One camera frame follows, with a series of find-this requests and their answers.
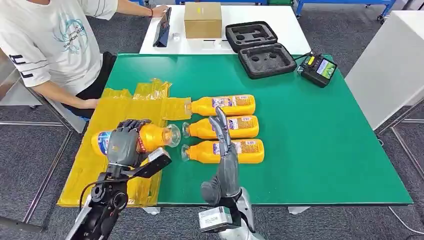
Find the green table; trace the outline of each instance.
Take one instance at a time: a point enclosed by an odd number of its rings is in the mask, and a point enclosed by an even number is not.
[[[326,88],[296,72],[252,80],[237,55],[120,55],[106,87],[129,89],[152,78],[172,83],[171,97],[252,94],[260,164],[241,164],[240,183],[255,205],[406,205],[412,200],[337,70]],[[203,118],[194,114],[187,122]],[[178,127],[184,121],[172,122]],[[217,165],[181,161],[182,139],[168,148],[159,206],[205,204],[200,185]]]

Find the bottle cap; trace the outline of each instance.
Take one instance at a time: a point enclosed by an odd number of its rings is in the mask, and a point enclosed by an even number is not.
[[[184,102],[184,110],[185,110],[185,114],[186,115],[192,115],[193,114],[193,110],[192,110],[192,101],[191,101],[191,98],[189,98],[189,99],[187,99],[185,102]]]
[[[181,160],[183,162],[187,162],[188,160],[190,160],[189,150],[190,150],[190,147],[188,145],[186,145],[186,144],[182,145],[182,147],[181,147]]]
[[[162,138],[163,142],[167,146],[175,148],[178,144],[180,144],[181,132],[175,124],[169,124],[163,130]]]
[[[182,130],[182,135],[184,136],[185,139],[191,136],[189,126],[190,124],[186,121],[182,123],[181,130]]]

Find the white t-shirt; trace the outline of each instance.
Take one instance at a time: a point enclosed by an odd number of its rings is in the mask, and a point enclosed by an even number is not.
[[[52,81],[71,94],[99,75],[99,46],[86,15],[109,20],[118,0],[0,0],[0,48],[27,87]]]

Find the blue metal frame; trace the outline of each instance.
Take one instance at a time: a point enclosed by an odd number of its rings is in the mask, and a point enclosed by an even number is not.
[[[200,2],[220,2],[220,3],[258,3],[262,5],[268,5],[268,0],[199,0]],[[175,0],[176,5],[180,5],[185,2],[194,2],[194,0]]]
[[[143,0],[129,0],[130,2],[138,2],[139,5],[144,6]]]
[[[296,16],[301,15],[302,7],[304,4],[365,4],[365,5],[385,5],[385,9],[379,17],[387,15],[389,10],[393,7],[396,0],[298,0],[296,9]]]

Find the orange bottle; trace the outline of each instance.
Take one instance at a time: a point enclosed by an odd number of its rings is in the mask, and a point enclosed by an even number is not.
[[[111,133],[112,131],[101,131],[91,138],[91,145],[97,154],[108,154]],[[152,152],[163,146],[174,148],[180,143],[180,140],[180,130],[174,124],[169,124],[167,127],[145,124],[140,129],[137,152]]]
[[[202,116],[216,116],[216,107],[221,107],[227,116],[252,115],[255,112],[256,103],[253,95],[232,96],[205,96],[197,101],[185,104],[187,114],[200,114]]]
[[[237,151],[238,163],[240,164],[258,164],[264,160],[264,144],[259,139],[237,139],[231,140]],[[183,145],[181,148],[181,159],[196,160],[203,164],[219,164],[220,142],[203,141],[194,146]]]
[[[226,119],[231,138],[254,138],[259,133],[259,122],[256,116],[229,116]],[[215,129],[207,118],[192,124],[184,122],[182,124],[182,135],[185,138],[192,136],[200,139],[217,139]]]

